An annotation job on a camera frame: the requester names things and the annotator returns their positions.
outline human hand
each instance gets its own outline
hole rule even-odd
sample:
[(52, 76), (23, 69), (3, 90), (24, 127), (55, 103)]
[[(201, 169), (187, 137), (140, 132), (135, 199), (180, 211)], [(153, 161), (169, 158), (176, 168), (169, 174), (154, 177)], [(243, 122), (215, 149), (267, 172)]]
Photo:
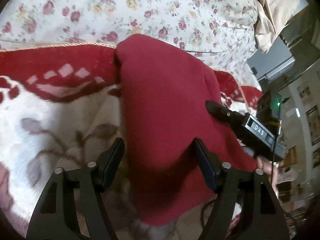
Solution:
[[(272, 163), (269, 161), (263, 161), (260, 157), (257, 157), (257, 165), (258, 165), (258, 168), (262, 169), (263, 172), (267, 175), (268, 180), (271, 181)], [(276, 186), (277, 181), (278, 181), (278, 168), (274, 166), (273, 176), (272, 176), (272, 188), (276, 193), (277, 198), (279, 198), (279, 192)]]

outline folded red fabric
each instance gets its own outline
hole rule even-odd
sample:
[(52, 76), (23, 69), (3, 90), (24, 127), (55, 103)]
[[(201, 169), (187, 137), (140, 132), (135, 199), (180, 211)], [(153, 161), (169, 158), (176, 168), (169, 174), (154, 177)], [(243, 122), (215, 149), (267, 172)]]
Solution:
[(133, 35), (116, 49), (121, 64), (132, 200), (142, 221), (162, 225), (213, 196), (188, 150), (201, 138), (221, 161), (252, 171), (235, 134), (212, 118), (220, 101), (214, 71), (162, 41)]

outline silver screw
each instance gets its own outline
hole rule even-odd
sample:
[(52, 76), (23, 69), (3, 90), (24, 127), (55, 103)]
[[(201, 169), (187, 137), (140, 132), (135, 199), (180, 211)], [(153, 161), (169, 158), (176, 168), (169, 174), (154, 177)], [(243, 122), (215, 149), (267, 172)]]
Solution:
[(88, 167), (89, 167), (89, 168), (93, 168), (93, 167), (95, 167), (96, 165), (97, 165), (96, 162), (88, 162)]
[(60, 174), (61, 172), (63, 172), (63, 168), (61, 168), (61, 167), (56, 168), (56, 169), (54, 170), (54, 173), (55, 173), (55, 174)]
[(226, 169), (230, 169), (231, 168), (231, 164), (230, 163), (223, 163), (222, 167), (224, 167)]
[(256, 169), (256, 173), (259, 174), (259, 175), (262, 175), (263, 174), (263, 170), (262, 169)]

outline red garment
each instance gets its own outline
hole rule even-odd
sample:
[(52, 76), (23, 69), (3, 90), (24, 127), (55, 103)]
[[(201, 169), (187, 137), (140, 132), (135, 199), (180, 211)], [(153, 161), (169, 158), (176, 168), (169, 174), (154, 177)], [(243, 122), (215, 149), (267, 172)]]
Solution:
[(214, 71), (162, 41), (133, 35), (121, 42), (123, 111), (133, 203), (142, 221), (162, 225), (213, 196), (188, 146), (201, 138), (237, 169), (256, 162), (235, 134), (212, 118), (206, 100), (220, 101)]

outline beige cloth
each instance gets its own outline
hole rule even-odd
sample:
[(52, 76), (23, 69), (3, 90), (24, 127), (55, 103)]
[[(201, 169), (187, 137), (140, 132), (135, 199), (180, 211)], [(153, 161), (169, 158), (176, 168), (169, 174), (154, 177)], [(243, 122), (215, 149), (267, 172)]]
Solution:
[(255, 37), (259, 49), (267, 53), (300, 0), (256, 0), (258, 22)]

